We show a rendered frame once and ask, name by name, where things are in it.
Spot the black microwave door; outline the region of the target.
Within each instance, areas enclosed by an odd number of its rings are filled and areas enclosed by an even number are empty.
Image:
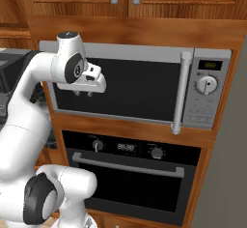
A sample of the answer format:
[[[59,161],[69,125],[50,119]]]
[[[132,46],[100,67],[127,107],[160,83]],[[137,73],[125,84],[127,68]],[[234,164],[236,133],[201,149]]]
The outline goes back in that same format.
[[[48,86],[57,112],[151,123],[174,120],[180,54],[192,48],[86,43],[90,63],[101,67],[104,93],[92,96]]]

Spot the wooden appliance housing cabinet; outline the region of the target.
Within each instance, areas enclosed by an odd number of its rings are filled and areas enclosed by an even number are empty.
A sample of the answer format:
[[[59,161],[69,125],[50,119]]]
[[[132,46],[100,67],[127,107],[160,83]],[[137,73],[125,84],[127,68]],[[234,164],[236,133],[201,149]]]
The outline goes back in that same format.
[[[125,221],[130,225],[135,224],[139,228],[191,228],[206,170],[224,114],[229,91],[231,90],[240,50],[247,33],[247,20],[30,15],[28,17],[28,26],[33,43],[44,40],[53,41],[56,39],[57,34],[62,31],[76,31],[86,43],[220,48],[229,49],[232,52],[232,60],[211,130],[183,128],[179,135],[173,135],[166,125],[114,121],[86,116],[79,117],[53,111],[51,117],[58,148],[56,150],[42,150],[37,161],[38,166],[47,163],[64,165],[69,163],[62,137],[64,128],[104,135],[198,146],[202,149],[199,165],[197,166],[184,221],[180,227],[127,216],[118,217],[114,214],[98,211],[93,212],[101,226],[105,225],[107,218],[112,218]]]

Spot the black oven knob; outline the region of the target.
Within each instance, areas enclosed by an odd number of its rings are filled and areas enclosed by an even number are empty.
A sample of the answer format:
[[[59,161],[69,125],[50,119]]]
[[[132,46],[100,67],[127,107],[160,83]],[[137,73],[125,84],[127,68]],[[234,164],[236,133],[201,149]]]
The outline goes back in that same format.
[[[97,139],[97,140],[95,140],[95,141],[93,142],[93,148],[94,148],[95,151],[98,153],[98,152],[100,152],[100,151],[103,150],[104,144],[103,144],[102,141],[100,141],[100,140]]]

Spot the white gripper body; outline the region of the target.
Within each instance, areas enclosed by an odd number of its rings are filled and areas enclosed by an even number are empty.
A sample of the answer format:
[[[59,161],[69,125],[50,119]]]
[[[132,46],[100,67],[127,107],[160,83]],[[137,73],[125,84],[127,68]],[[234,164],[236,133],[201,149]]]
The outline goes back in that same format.
[[[57,86],[61,90],[74,92],[104,93],[106,90],[106,81],[102,73],[96,80],[88,80],[86,75],[82,74],[74,83],[58,83]]]

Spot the silver microwave oven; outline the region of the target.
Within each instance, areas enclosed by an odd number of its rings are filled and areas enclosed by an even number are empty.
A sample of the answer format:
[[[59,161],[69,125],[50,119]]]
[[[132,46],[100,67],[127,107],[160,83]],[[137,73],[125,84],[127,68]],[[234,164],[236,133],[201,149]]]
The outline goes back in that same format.
[[[210,129],[214,123],[222,89],[226,79],[232,52],[228,49],[192,48],[192,62],[189,69],[180,124],[189,128]],[[196,84],[204,76],[217,80],[214,92],[205,96],[198,92]]]

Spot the black oven door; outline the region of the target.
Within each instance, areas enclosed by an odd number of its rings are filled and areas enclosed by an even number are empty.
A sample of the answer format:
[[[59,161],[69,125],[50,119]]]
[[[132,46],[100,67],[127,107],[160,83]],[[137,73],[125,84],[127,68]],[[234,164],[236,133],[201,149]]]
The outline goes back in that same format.
[[[85,201],[89,209],[137,217],[180,226],[195,175],[195,160],[159,161],[138,157],[81,153],[83,158],[120,165],[174,172],[184,169],[183,178],[136,173],[78,163],[69,155],[69,165],[96,174],[97,188]]]

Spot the grey oven knob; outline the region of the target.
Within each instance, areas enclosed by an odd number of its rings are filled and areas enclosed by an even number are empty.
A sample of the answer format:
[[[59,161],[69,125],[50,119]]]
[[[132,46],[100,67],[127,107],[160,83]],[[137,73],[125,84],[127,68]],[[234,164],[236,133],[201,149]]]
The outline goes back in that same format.
[[[155,147],[151,150],[151,156],[154,159],[162,159],[162,157],[164,156],[164,152],[162,149]]]

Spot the white microwave dial knob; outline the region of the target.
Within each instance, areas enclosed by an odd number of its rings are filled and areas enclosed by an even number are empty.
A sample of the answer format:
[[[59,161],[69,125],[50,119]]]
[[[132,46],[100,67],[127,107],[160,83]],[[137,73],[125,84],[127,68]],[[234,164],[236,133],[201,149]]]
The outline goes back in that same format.
[[[198,80],[196,88],[199,93],[208,96],[217,88],[217,80],[213,76],[204,76]]]

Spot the black built-in oven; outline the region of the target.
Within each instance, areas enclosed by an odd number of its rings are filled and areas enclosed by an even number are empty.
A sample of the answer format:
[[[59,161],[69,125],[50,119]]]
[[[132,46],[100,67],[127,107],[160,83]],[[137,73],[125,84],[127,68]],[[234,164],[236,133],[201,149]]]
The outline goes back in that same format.
[[[96,174],[89,209],[180,226],[201,149],[64,130],[69,165]]]

